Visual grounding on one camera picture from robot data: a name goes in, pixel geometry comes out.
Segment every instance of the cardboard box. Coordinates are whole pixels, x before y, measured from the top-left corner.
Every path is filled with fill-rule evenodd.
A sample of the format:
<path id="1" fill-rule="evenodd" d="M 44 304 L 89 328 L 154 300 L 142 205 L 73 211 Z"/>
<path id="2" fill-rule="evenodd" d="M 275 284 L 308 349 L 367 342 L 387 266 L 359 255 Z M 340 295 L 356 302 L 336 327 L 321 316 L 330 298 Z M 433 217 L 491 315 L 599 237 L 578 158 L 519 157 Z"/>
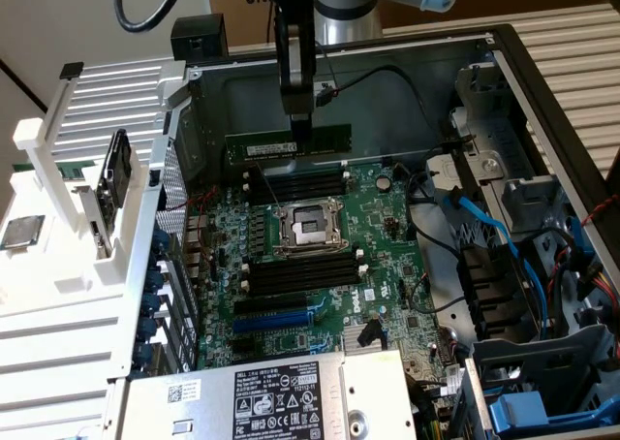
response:
<path id="1" fill-rule="evenodd" d="M 379 12 L 384 28 L 431 21 L 501 16 L 524 12 L 563 9 L 600 4 L 608 0 L 456 0 L 444 14 L 421 12 L 414 7 L 381 0 Z M 224 14 L 230 46 L 264 44 L 266 42 L 269 0 L 210 0 L 213 13 Z"/>
<path id="2" fill-rule="evenodd" d="M 209 0 L 211 12 L 224 14 L 229 46 L 266 43 L 269 0 Z M 273 26 L 270 26 L 273 42 Z"/>

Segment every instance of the ram slot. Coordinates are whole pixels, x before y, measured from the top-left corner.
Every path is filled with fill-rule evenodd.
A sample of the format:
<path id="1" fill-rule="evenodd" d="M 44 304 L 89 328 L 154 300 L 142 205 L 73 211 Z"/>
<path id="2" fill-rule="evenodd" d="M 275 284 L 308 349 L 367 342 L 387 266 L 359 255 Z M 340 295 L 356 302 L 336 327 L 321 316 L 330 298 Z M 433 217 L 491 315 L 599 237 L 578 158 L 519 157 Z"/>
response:
<path id="1" fill-rule="evenodd" d="M 279 202 L 290 202 L 346 193 L 346 183 L 340 171 L 270 177 L 268 181 L 273 194 L 259 174 L 253 174 L 251 179 L 250 203 L 253 205 L 270 204 L 273 195 Z"/>
<path id="2" fill-rule="evenodd" d="M 251 296 L 278 295 L 359 283 L 351 253 L 250 265 Z"/>

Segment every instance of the blue pcie slot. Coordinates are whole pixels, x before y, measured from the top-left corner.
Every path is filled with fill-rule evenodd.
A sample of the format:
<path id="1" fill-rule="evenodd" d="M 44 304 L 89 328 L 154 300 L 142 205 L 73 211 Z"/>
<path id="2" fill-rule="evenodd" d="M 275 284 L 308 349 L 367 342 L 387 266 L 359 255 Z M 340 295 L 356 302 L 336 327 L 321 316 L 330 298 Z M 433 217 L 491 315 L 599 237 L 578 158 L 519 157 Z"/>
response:
<path id="1" fill-rule="evenodd" d="M 276 330 L 288 327 L 307 327 L 312 324 L 313 316 L 312 312 L 303 310 L 283 312 L 271 316 L 236 319 L 232 323 L 232 332 L 247 333 L 249 331 Z"/>

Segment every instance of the green circuit board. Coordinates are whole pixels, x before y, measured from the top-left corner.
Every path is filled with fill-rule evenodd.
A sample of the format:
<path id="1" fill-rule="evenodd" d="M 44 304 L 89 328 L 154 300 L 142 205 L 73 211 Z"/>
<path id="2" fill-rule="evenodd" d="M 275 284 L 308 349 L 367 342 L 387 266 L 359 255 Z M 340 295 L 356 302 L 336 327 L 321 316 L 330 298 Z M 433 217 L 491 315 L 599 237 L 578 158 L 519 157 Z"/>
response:
<path id="1" fill-rule="evenodd" d="M 230 347 L 230 340 L 237 338 L 233 335 L 233 306 L 246 299 L 240 289 L 241 258 L 252 256 L 252 218 L 259 214 L 264 219 L 265 235 L 258 261 L 286 261 L 271 256 L 273 246 L 279 243 L 279 221 L 273 215 L 277 207 L 250 206 L 240 189 L 231 189 L 204 214 L 217 226 L 218 248 L 224 248 L 227 260 L 218 267 L 215 280 L 210 278 L 208 266 L 201 263 L 199 369 L 278 355 L 340 351 L 346 327 L 363 326 L 370 319 L 380 318 L 388 347 L 400 350 L 412 375 L 437 380 L 444 376 L 440 358 L 429 357 L 429 345 L 440 344 L 435 316 L 418 314 L 401 299 L 403 283 L 410 294 L 424 274 L 418 243 L 405 238 L 404 182 L 392 181 L 391 189 L 381 193 L 377 177 L 392 179 L 391 168 L 363 164 L 350 166 L 347 171 L 351 175 L 347 194 L 334 198 L 344 205 L 340 211 L 342 236 L 349 241 L 349 249 L 355 243 L 363 250 L 368 272 L 360 284 L 307 292 L 309 304 L 325 303 L 316 311 L 313 325 L 252 333 L 256 350 L 250 355 L 240 357 Z M 398 228 L 389 232 L 386 219 L 397 221 Z M 430 296 L 423 292 L 413 299 L 424 307 L 432 306 Z"/>

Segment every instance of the screw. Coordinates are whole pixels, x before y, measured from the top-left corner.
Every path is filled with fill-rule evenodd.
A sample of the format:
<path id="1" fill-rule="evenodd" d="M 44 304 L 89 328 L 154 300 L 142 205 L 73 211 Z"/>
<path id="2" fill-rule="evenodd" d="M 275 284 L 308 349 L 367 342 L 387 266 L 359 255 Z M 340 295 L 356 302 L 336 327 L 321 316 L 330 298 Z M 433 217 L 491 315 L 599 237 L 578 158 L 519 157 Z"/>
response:
<path id="1" fill-rule="evenodd" d="M 497 172 L 499 167 L 500 167 L 500 165 L 498 164 L 498 162 L 495 159 L 487 159 L 484 162 L 482 162 L 482 168 L 487 173 Z"/>

